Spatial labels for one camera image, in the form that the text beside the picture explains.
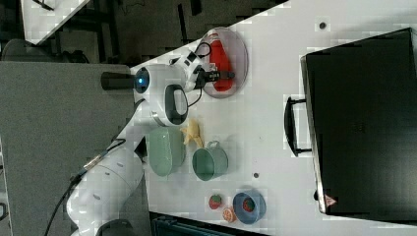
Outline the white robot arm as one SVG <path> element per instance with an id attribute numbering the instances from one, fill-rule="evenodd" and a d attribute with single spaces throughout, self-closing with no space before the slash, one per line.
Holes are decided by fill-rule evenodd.
<path id="1" fill-rule="evenodd" d="M 206 62 L 189 52 L 169 64 L 144 66 L 131 81 L 142 99 L 112 145 L 94 157 L 73 178 L 66 202 L 70 219 L 76 224 L 71 236 L 136 236 L 120 209 L 139 186 L 144 169 L 135 149 L 151 130 L 179 126 L 186 121 L 190 104 L 187 93 L 220 79 L 232 80 L 235 73 Z"/>

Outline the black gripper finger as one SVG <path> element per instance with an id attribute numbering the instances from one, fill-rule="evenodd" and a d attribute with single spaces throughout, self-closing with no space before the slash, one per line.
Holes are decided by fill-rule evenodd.
<path id="1" fill-rule="evenodd" d="M 227 71 L 221 71 L 221 72 L 219 72 L 219 77 L 221 79 L 227 79 L 227 80 L 229 80 L 229 79 L 235 78 L 235 73 L 233 73 L 233 72 L 227 72 Z"/>

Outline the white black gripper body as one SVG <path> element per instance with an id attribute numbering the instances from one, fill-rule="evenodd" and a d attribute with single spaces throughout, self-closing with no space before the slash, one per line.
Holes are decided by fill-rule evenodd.
<path id="1" fill-rule="evenodd" d="M 220 73 L 218 71 L 206 72 L 203 68 L 197 68 L 194 73 L 197 75 L 195 81 L 196 89 L 202 89 L 206 83 L 216 82 L 220 78 Z"/>

